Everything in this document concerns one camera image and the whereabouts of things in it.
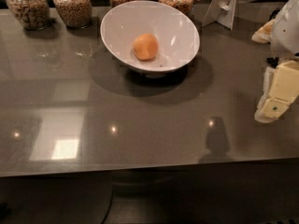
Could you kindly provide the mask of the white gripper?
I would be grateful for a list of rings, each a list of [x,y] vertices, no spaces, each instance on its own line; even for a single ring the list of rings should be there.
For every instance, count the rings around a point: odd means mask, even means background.
[[[275,19],[268,21],[251,37],[268,43],[280,58],[299,59],[299,0],[289,0]],[[276,68],[267,67],[263,76],[263,96],[255,119],[261,123],[278,120],[299,96],[299,62],[285,61]]]

